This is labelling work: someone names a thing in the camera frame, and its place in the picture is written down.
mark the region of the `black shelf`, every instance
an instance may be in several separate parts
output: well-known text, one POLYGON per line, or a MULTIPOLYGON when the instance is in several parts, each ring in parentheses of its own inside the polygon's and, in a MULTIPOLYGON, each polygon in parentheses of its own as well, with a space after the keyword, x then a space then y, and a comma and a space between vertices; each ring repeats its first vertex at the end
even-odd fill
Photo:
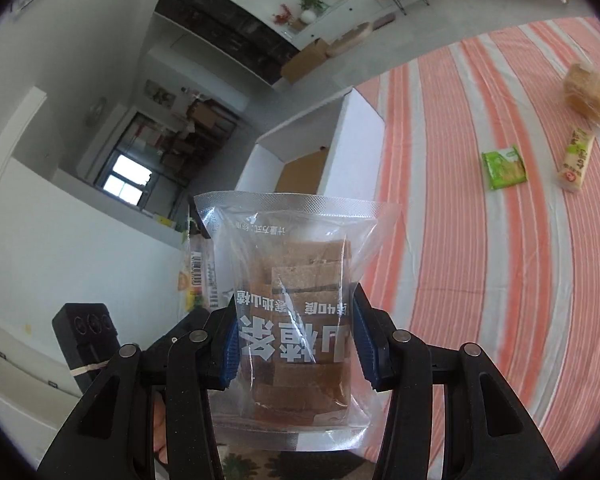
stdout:
POLYGON ((233 57, 269 84, 298 49, 231 0, 159 0, 155 12, 233 57))

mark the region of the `white box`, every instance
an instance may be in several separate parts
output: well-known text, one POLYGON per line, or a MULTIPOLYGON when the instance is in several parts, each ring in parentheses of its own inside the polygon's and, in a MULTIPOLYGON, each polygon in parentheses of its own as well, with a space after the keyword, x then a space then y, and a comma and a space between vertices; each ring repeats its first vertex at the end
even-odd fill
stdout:
POLYGON ((373 200, 384 121, 356 89, 347 89, 261 136, 235 189, 271 193, 285 164, 329 147, 317 194, 373 200))

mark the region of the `dining table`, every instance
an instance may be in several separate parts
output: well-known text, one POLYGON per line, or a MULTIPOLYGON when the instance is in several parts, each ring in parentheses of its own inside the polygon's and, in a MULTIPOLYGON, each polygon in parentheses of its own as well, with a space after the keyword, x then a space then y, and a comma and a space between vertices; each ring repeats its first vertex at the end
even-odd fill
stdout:
MULTIPOLYGON (((362 279, 370 302, 427 344, 478 343, 560 466, 600 421, 600 127, 565 103, 577 61, 600 71, 595 18, 481 34, 356 87, 386 124, 376 199, 403 211, 362 279), (557 184, 574 127, 596 134, 579 193, 557 184), (481 153, 510 146, 527 181, 491 190, 481 153)), ((378 395, 360 451, 371 461, 388 410, 378 395)), ((439 478, 441 387, 433 403, 439 478)))

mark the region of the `hand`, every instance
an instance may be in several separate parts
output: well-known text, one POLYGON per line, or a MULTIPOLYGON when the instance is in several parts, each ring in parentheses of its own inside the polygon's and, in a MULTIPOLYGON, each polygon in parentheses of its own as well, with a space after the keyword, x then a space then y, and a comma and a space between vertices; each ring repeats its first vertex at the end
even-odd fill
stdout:
POLYGON ((167 463, 167 425, 164 401, 159 393, 154 394, 154 452, 163 464, 167 463))

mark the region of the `green snack package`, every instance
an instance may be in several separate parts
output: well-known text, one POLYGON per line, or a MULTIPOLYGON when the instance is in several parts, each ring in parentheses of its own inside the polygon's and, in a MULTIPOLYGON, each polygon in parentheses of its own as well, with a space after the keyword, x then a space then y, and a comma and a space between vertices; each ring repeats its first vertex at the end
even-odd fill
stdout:
POLYGON ((489 175, 489 187, 501 189, 526 182, 525 165, 515 146, 482 154, 489 175))

